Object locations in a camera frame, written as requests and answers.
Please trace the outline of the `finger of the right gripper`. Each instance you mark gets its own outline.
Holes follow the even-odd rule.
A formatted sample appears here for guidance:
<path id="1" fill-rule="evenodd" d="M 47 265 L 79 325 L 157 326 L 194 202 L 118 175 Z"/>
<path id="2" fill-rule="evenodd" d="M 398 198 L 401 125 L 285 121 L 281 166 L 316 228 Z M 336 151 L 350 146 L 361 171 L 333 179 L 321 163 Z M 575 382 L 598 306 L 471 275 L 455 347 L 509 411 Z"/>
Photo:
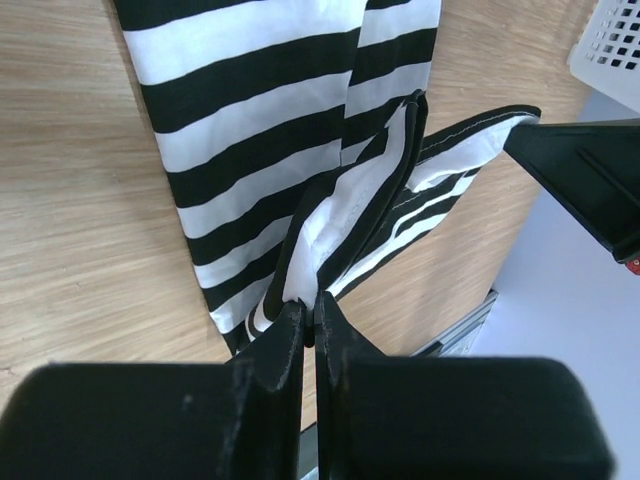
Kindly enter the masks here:
<path id="1" fill-rule="evenodd" d="M 618 263 L 639 256 L 639 121 L 519 125 L 504 151 Z"/>

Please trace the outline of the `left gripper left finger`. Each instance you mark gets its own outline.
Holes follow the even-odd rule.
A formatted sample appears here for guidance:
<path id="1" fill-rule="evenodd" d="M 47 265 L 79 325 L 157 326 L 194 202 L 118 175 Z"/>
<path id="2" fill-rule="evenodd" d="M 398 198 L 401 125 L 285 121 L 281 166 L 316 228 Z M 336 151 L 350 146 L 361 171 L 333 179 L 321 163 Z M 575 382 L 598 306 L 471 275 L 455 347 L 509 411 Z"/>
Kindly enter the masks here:
<path id="1" fill-rule="evenodd" d="M 29 374 L 1 417 L 5 479 L 293 479 L 302 304 L 223 364 L 66 363 Z"/>

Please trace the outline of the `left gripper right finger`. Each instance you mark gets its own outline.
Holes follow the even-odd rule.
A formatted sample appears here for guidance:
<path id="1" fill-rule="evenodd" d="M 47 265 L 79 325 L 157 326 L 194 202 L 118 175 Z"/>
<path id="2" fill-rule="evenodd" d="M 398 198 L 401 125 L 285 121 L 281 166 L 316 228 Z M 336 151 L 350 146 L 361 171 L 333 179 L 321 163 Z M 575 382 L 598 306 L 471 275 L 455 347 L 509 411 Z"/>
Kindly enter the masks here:
<path id="1" fill-rule="evenodd" d="M 323 479 L 609 479 L 614 456 L 563 363 L 388 356 L 318 296 Z"/>

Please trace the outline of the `black white striped tank top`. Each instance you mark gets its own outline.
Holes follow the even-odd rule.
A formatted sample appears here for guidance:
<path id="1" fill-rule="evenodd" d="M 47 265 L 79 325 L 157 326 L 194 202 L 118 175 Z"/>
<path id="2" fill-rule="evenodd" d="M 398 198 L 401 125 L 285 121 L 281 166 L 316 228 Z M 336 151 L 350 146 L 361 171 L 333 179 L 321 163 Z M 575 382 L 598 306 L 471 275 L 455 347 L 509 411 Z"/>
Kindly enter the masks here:
<path id="1" fill-rule="evenodd" d="M 230 352 L 430 233 L 512 129 L 432 135 L 437 1 L 118 1 L 209 314 Z"/>

